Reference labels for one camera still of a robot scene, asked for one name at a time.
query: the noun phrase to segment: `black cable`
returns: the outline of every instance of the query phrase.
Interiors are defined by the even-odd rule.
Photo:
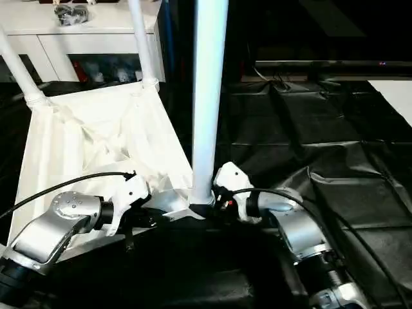
[[[310,203],[316,205],[316,201],[308,198],[307,196],[302,196],[304,201],[309,201]],[[378,309],[383,309],[382,305],[376,300],[376,298],[373,296],[373,293],[371,293],[370,291],[368,291],[368,289],[366,288],[366,286],[364,284],[362,284],[359,280],[356,280],[355,276],[350,272],[350,269],[346,269],[347,273],[349,274],[349,276],[360,286],[360,289],[367,292],[367,296],[370,299],[370,301],[376,306],[376,308]]]
[[[130,177],[130,176],[133,176],[133,174],[123,173],[123,172],[103,172],[103,173],[95,173],[95,174],[85,175],[85,176],[81,176],[81,177],[74,178],[74,179],[72,179],[72,180],[68,180],[67,182],[63,182],[63,183],[60,183],[59,185],[55,185],[55,186],[53,186],[53,187],[50,187],[50,188],[48,188],[48,189],[46,189],[46,190],[43,190],[43,191],[41,191],[41,192],[39,192],[39,193],[36,193],[36,194],[32,195],[31,197],[26,198],[26,199],[24,199],[23,201],[15,204],[12,208],[10,208],[10,209],[8,209],[7,211],[5,211],[4,213],[2,213],[2,214],[0,215],[0,219],[3,218],[3,217],[5,217],[5,216],[7,216],[7,215],[10,214],[10,213],[12,213],[12,212],[15,211],[16,209],[22,207],[23,205],[27,204],[28,202],[30,202],[30,201],[32,201],[32,200],[35,200],[36,198],[39,198],[40,196],[43,196],[43,195],[45,195],[45,194],[48,194],[48,193],[50,193],[50,192],[52,192],[52,191],[54,191],[54,190],[63,188],[63,187],[65,187],[65,186],[67,186],[67,185],[71,185],[72,183],[75,183],[75,182],[81,182],[81,181],[86,180],[86,179],[97,178],[97,177],[102,177],[102,176],[123,176],[123,177],[128,178],[128,177]]]
[[[239,193],[245,193],[245,192],[252,192],[252,191],[257,191],[257,192],[267,192],[267,193],[272,193],[276,194],[279,196],[282,196],[284,198],[288,198],[289,200],[294,201],[296,204],[302,206],[306,211],[308,211],[310,214],[312,214],[308,208],[297,198],[294,198],[293,196],[285,193],[284,191],[281,190],[276,190],[276,189],[261,189],[261,188],[246,188],[246,189],[240,189],[233,191],[233,195],[239,194]],[[399,299],[402,303],[402,305],[406,309],[410,309],[408,301],[406,299],[405,294],[403,291],[399,288],[398,283],[396,282],[396,279],[393,277],[387,266],[384,264],[384,262],[378,257],[378,255],[373,251],[373,249],[368,245],[366,241],[359,235],[359,233],[347,222],[340,214],[335,212],[332,209],[329,209],[329,211],[355,236],[355,238],[361,243],[361,245],[365,248],[365,250],[368,252],[368,254],[373,258],[373,260],[376,262],[376,264],[379,266],[379,268],[383,271],[383,273],[386,275],[387,279],[395,289],[396,293],[399,296]]]

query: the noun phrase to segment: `white metal rod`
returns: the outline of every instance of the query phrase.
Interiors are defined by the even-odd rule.
[[[229,0],[198,0],[194,67],[191,204],[213,204],[211,191]]]
[[[19,84],[21,91],[24,93],[28,105],[31,102],[45,98],[43,92],[37,88],[34,80],[28,73],[19,55],[13,50],[3,27],[0,25],[0,54],[3,56],[9,70],[12,72],[14,79]]]
[[[152,58],[150,56],[149,44],[147,42],[146,30],[144,26],[142,6],[140,0],[128,0],[133,26],[135,28],[135,37],[137,42],[137,50],[139,53],[140,65],[142,67],[143,85],[159,87],[159,81],[155,77],[153,70]]]

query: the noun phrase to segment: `white cabinet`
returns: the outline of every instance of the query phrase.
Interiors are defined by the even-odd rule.
[[[135,36],[132,33],[103,34],[51,34],[39,35],[59,80],[79,81],[73,69],[70,55],[93,54],[138,54]],[[154,33],[147,34],[152,55],[154,73],[159,81],[165,81],[162,51],[157,25]]]
[[[145,31],[159,81],[165,81],[158,14],[161,0],[141,0]],[[21,54],[27,54],[43,82],[78,81],[71,55],[136,55],[133,22],[127,0],[88,6],[91,19],[59,26],[53,5],[37,1],[0,0],[0,23]]]
[[[28,56],[43,82],[59,80],[36,35],[9,35],[8,39],[19,55]]]

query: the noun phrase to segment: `black plastic sheet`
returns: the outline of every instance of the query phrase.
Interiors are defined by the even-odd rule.
[[[17,188],[30,112],[21,99],[10,102],[16,90],[1,88],[0,186],[6,209]],[[83,89],[52,83],[43,91]],[[162,84],[160,95],[191,159],[192,88]],[[411,297],[411,142],[412,128],[367,82],[224,85],[215,168],[233,161],[256,187],[293,187],[314,200],[310,206],[323,216],[331,207],[358,230]],[[388,308],[400,306],[356,239],[334,218],[324,219],[359,283]],[[137,237],[132,262],[120,242],[58,264],[39,285],[38,299],[52,308],[108,303],[284,308],[282,300],[292,301],[288,278],[271,262],[282,249],[267,238],[254,230],[233,233],[185,220]]]

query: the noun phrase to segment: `wire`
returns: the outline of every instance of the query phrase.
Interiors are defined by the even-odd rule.
[[[284,82],[284,80],[282,79],[282,76],[279,72],[277,73],[277,76],[279,77],[279,80],[280,80],[280,83],[282,83],[282,86],[285,87],[286,90],[290,90],[290,86]]]
[[[246,42],[246,47],[247,47],[247,55],[248,55],[248,59],[250,62],[252,62],[252,57],[250,56],[250,48],[249,48],[249,42]],[[263,74],[261,74],[258,69],[256,69],[256,67],[254,66],[254,64],[251,64],[252,69],[256,72],[257,75],[259,75],[259,77],[267,82],[270,82],[269,79],[267,79]]]
[[[307,196],[302,196],[303,200],[309,201],[310,203],[316,205],[316,201],[308,198]],[[355,280],[355,276],[350,272],[349,269],[346,269],[347,273],[349,274],[349,276],[354,280]],[[356,283],[360,286],[360,289],[363,291],[367,291],[368,292],[368,298],[370,299],[370,301],[376,306],[376,308],[378,309],[383,309],[382,305],[376,300],[376,298],[372,295],[372,293],[370,291],[368,291],[368,289],[364,286],[363,283],[361,283],[359,280],[356,281]]]
[[[276,190],[276,189],[261,189],[261,188],[246,188],[246,189],[241,189],[241,190],[236,190],[233,191],[233,195],[239,194],[239,193],[244,193],[244,192],[252,192],[252,191],[257,191],[257,192],[267,192],[267,193],[272,193],[276,194],[278,196],[282,196],[284,198],[288,198],[289,200],[294,201],[296,204],[302,206],[306,211],[311,213],[308,208],[297,198],[294,198],[293,196],[285,193],[284,191]],[[405,294],[403,291],[399,288],[398,283],[396,282],[396,279],[393,277],[387,266],[384,264],[384,262],[378,257],[378,255],[373,251],[373,249],[368,245],[366,241],[359,235],[359,233],[347,222],[340,214],[335,212],[332,209],[329,209],[329,211],[355,236],[355,238],[361,243],[361,245],[365,248],[365,250],[368,252],[368,254],[373,258],[373,260],[376,262],[376,264],[379,266],[379,268],[383,271],[383,273],[386,275],[388,278],[389,282],[395,289],[396,293],[399,296],[399,299],[402,303],[402,305],[406,309],[410,309],[408,301],[406,299]]]
[[[48,188],[48,189],[46,189],[46,190],[43,190],[43,191],[41,191],[41,192],[39,192],[39,193],[36,193],[36,194],[32,195],[31,197],[28,197],[28,198],[26,198],[25,200],[23,200],[23,201],[15,204],[12,208],[10,208],[10,209],[8,209],[7,211],[5,211],[4,213],[2,213],[2,214],[0,215],[0,219],[3,218],[3,217],[5,217],[5,216],[7,216],[7,215],[10,214],[10,213],[12,213],[12,212],[15,211],[16,209],[19,209],[20,207],[22,207],[23,205],[29,203],[30,201],[33,201],[33,200],[35,200],[36,198],[39,198],[40,196],[46,195],[46,194],[48,194],[48,193],[50,193],[50,192],[52,192],[52,191],[54,191],[54,190],[63,188],[63,187],[65,187],[65,186],[67,186],[67,185],[71,185],[72,183],[81,182],[81,181],[86,180],[86,179],[97,178],[97,177],[102,177],[102,176],[124,176],[124,177],[128,177],[128,176],[131,176],[131,175],[132,175],[132,174],[123,173],[123,172],[103,172],[103,173],[95,173],[95,174],[85,175],[85,176],[81,176],[81,177],[74,178],[74,179],[72,179],[72,180],[68,180],[67,182],[63,182],[63,183],[60,183],[59,185],[55,185],[55,186],[53,186],[53,187],[50,187],[50,188]]]

